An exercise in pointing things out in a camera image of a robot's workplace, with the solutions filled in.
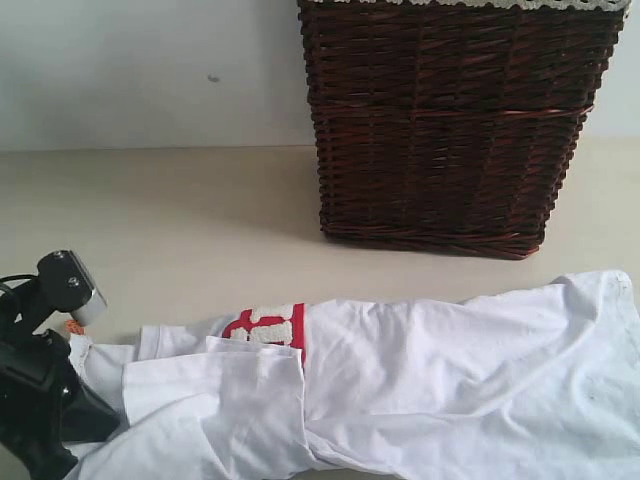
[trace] table surface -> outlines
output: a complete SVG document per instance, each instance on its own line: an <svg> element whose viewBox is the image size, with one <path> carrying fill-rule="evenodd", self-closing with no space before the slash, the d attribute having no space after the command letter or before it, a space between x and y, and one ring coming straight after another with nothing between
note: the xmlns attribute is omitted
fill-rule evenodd
<svg viewBox="0 0 640 480"><path fill-rule="evenodd" d="M459 301L587 270L626 270L639 279L638 293L639 157L640 139L583 139L541 251L506 261L327 242L308 147L5 154L0 272L31 272L50 251L75 249L110 302L88 331L103 342L131 339L143 324L186 324L253 305ZM0 471L28 478L2 448Z"/></svg>

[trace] wicker basket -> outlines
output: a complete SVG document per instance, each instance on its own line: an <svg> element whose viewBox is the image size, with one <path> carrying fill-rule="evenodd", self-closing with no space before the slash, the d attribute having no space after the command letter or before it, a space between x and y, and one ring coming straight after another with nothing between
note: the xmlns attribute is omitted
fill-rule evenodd
<svg viewBox="0 0 640 480"><path fill-rule="evenodd" d="M537 251L624 11L298 3L323 231Z"/></svg>

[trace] white fabric trim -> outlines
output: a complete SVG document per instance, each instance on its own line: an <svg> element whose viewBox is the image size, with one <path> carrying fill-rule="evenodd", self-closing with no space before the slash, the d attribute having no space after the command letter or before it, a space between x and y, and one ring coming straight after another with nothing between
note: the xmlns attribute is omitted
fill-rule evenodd
<svg viewBox="0 0 640 480"><path fill-rule="evenodd" d="M334 2L351 3L352 0L311 0L316 3ZM387 2L400 5L403 0L353 0L360 3ZM631 4L631 0L409 0L414 5L428 5L432 1L440 5L457 5L463 3L468 7L484 7L492 5L498 8L518 6L523 10L537 10L540 7L551 7L555 10L566 10L573 7L576 10L595 10L600 8L605 12L623 10Z"/></svg>

